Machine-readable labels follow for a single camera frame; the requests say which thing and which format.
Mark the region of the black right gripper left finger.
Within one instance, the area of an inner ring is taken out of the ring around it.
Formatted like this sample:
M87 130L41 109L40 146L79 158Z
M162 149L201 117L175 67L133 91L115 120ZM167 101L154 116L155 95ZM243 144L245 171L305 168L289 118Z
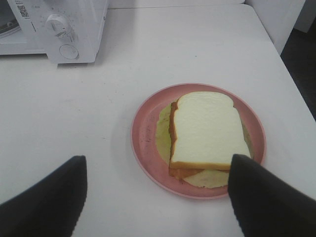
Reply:
M74 156L0 205L2 237L70 237L87 197L85 156Z

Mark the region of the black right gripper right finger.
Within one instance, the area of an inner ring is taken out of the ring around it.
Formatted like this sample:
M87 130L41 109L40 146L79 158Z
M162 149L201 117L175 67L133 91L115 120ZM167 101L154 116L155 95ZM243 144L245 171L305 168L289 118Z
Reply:
M316 235L316 201L245 155L233 155L228 194L246 237Z

